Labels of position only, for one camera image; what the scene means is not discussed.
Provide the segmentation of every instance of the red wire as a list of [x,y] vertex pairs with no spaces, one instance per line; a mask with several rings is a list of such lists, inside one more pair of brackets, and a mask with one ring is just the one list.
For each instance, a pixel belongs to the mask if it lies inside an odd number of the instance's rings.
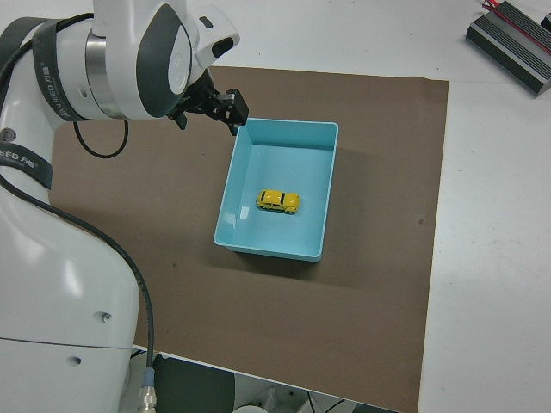
[[549,49],[547,46],[543,45],[540,41],[538,41],[534,36],[532,36],[530,33],[526,32],[524,29],[522,29],[521,27],[519,27],[517,24],[515,24],[515,22],[513,22],[509,17],[507,17],[506,15],[504,15],[503,13],[501,13],[499,10],[497,10],[495,7],[495,3],[497,5],[500,5],[500,3],[496,2],[495,0],[485,0],[484,3],[482,4],[482,7],[486,10],[489,10],[489,11],[492,11],[493,13],[495,13],[496,15],[498,15],[498,17],[507,22],[510,26],[512,26],[513,28],[515,28],[517,31],[519,31],[520,33],[524,34],[524,36],[528,37],[530,40],[532,40],[532,42],[536,43],[545,53],[551,55],[551,49]]

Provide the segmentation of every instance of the black strap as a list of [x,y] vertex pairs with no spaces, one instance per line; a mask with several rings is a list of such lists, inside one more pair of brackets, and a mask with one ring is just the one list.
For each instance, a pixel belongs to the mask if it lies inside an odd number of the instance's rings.
[[[21,46],[21,43],[30,31],[45,21],[46,19],[40,17],[22,17],[11,22],[6,27],[2,36],[0,36],[0,67],[4,67],[11,55]],[[0,89],[0,110],[2,110],[3,103],[6,100],[10,79],[11,75]]]
[[67,122],[85,120],[69,103],[59,78],[56,27],[59,20],[48,20],[33,36],[33,57],[36,80],[42,95],[53,111]]
[[24,146],[0,142],[0,165],[22,170],[42,186],[52,187],[52,165]]

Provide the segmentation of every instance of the black button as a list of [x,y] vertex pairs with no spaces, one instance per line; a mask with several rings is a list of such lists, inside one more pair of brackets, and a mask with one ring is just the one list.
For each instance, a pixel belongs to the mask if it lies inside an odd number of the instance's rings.
[[199,20],[201,20],[201,23],[203,23],[206,28],[213,28],[213,23],[211,23],[205,15],[203,17],[199,17]]
[[231,37],[226,37],[223,40],[219,40],[213,44],[213,56],[219,58],[225,52],[230,50],[233,47],[233,39]]

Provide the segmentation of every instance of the silver metal ring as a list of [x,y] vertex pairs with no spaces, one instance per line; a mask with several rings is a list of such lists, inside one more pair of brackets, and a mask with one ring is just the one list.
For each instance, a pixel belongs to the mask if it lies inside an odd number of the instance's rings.
[[90,30],[86,40],[86,73],[92,95],[109,118],[126,119],[119,105],[113,98],[113,91],[109,86],[107,69],[105,65],[105,39],[95,36]]

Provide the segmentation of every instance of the rectangular container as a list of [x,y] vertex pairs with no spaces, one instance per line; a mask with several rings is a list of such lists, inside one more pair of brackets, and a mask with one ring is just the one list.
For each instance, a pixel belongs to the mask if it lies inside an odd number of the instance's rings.
[[[238,130],[214,242],[237,252],[317,262],[337,151],[332,122],[248,119]],[[264,211],[264,189],[300,195],[295,214]]]

